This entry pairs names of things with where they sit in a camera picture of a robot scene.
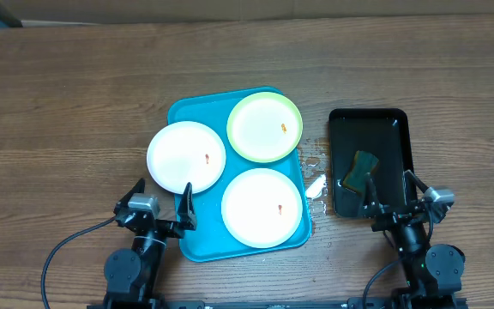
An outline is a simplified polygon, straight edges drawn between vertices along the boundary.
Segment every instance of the plastic tray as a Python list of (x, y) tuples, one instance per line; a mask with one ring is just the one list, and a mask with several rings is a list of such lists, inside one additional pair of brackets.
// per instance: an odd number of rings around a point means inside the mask
[[(182, 99), (169, 109), (169, 124), (187, 120), (205, 124), (220, 136), (226, 148), (226, 167), (220, 179), (209, 189), (193, 196), (197, 230), (186, 231), (184, 238), (179, 241), (180, 250), (192, 261), (207, 262), (293, 248), (303, 245), (311, 236), (312, 223), (297, 150), (294, 149), (288, 156), (276, 162), (255, 163), (237, 154), (228, 142), (226, 123), (233, 107), (244, 97), (263, 91), (281, 94), (280, 90), (272, 87), (252, 88)], [(297, 231), (283, 244), (266, 249), (249, 247), (234, 239), (226, 229), (220, 213), (220, 202), (228, 184), (240, 173), (258, 167), (271, 168), (285, 174), (297, 186), (303, 203), (302, 219)], [(175, 209), (180, 203), (180, 198), (180, 195), (175, 195)]]

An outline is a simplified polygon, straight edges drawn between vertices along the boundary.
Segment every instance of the black tray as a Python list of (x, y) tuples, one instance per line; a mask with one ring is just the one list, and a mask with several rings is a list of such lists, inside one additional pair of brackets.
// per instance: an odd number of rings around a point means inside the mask
[(400, 214), (407, 212), (407, 201), (416, 199), (417, 193), (403, 177), (404, 171), (413, 171), (413, 157), (407, 115), (402, 110), (335, 109), (329, 114), (329, 141), (333, 207), (337, 215), (376, 215), (364, 212), (362, 197), (341, 185), (358, 150), (368, 151), (379, 160), (373, 179), (380, 203)]

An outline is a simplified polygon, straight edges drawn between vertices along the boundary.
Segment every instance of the tabletop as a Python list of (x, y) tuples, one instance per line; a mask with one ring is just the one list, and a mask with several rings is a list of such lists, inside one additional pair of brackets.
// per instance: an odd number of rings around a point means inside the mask
[[(494, 15), (0, 30), (0, 307), (41, 308), (49, 251), (112, 216), (140, 177), (173, 218), (145, 159), (169, 106), (261, 85), (302, 114), (306, 186), (331, 176), (331, 110), (405, 111), (418, 176), (457, 195), (432, 243), (467, 255), (459, 296), (494, 307)], [(156, 290), (207, 302), (360, 296), (396, 254), (370, 221), (337, 218), (330, 198), (310, 201), (312, 235), (296, 249), (198, 264), (170, 241)], [(112, 226), (63, 247), (51, 306), (100, 303), (105, 259), (131, 241)], [(370, 295), (404, 285), (394, 270)]]

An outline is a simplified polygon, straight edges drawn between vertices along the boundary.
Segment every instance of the plate with green rim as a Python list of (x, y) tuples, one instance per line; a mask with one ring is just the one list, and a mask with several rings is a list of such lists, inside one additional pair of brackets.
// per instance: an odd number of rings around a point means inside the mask
[(245, 159), (269, 163), (284, 158), (302, 136), (302, 117), (286, 96), (261, 92), (243, 98), (226, 126), (232, 148)]

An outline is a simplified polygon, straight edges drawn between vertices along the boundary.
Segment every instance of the tray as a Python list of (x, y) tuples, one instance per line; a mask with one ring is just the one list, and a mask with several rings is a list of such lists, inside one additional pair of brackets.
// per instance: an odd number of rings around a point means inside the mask
[[(182, 99), (169, 109), (169, 124), (187, 120), (205, 124), (220, 136), (226, 149), (226, 167), (220, 179), (209, 189), (193, 196), (197, 230), (186, 231), (184, 238), (179, 241), (180, 250), (192, 261), (207, 262), (298, 247), (311, 236), (312, 223), (297, 150), (294, 149), (288, 156), (276, 162), (255, 163), (237, 154), (228, 141), (226, 123), (233, 107), (244, 97), (263, 91), (282, 94), (280, 90), (272, 87), (251, 88)], [(220, 213), (220, 202), (228, 184), (240, 173), (258, 167), (271, 168), (285, 174), (297, 186), (303, 201), (302, 219), (297, 231), (283, 244), (266, 249), (252, 248), (234, 239), (226, 229)], [(175, 195), (175, 209), (180, 203), (180, 198), (181, 195)]]

